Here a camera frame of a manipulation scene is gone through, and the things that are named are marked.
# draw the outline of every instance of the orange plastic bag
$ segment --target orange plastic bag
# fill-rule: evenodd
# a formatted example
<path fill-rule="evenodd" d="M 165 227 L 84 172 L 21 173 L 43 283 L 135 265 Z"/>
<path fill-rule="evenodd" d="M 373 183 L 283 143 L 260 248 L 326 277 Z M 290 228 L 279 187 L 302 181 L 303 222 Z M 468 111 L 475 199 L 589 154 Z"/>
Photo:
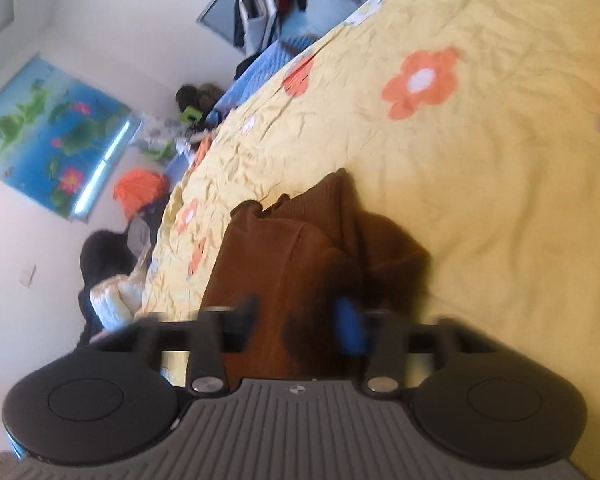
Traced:
<path fill-rule="evenodd" d="M 113 200 L 117 200 L 125 211 L 126 220 L 131 220 L 144 206 L 154 202 L 169 191 L 169 180 L 155 171 L 127 171 L 116 182 Z"/>

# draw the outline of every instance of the green object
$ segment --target green object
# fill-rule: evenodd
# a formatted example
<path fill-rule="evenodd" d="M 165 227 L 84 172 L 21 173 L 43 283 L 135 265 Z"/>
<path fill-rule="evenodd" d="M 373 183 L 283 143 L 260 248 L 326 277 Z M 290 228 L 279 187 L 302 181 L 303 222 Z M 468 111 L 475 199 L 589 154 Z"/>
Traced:
<path fill-rule="evenodd" d="M 197 123 L 200 119 L 202 119 L 202 112 L 193 106 L 187 106 L 180 116 L 180 120 L 185 123 Z"/>

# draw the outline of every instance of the metal screw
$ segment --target metal screw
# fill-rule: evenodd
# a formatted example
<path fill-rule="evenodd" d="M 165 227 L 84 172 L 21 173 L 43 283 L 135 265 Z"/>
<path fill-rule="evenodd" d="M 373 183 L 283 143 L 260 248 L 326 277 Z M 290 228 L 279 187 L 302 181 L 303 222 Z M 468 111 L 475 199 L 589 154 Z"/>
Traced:
<path fill-rule="evenodd" d="M 366 382 L 366 386 L 377 394 L 388 394 L 398 389 L 398 382 L 391 377 L 374 377 Z"/>
<path fill-rule="evenodd" d="M 224 388 L 224 382 L 217 377 L 198 377 L 191 383 L 191 387 L 201 394 L 214 394 Z"/>

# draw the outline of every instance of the light switch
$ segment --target light switch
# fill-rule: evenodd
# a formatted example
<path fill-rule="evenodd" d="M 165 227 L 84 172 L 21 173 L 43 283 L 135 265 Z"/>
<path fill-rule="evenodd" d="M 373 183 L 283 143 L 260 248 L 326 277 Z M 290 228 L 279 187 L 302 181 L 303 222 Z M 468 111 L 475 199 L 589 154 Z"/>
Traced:
<path fill-rule="evenodd" d="M 29 288 L 36 273 L 36 264 L 27 264 L 20 272 L 20 283 Z"/>

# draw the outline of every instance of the white flower center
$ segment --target white flower center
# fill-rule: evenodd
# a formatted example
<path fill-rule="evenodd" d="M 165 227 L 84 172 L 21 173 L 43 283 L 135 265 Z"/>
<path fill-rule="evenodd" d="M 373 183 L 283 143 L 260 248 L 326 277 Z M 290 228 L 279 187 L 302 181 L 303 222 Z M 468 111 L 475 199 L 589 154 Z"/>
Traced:
<path fill-rule="evenodd" d="M 407 88 L 412 94 L 417 94 L 429 88 L 436 78 L 436 71 L 432 68 L 421 68 L 407 81 Z"/>

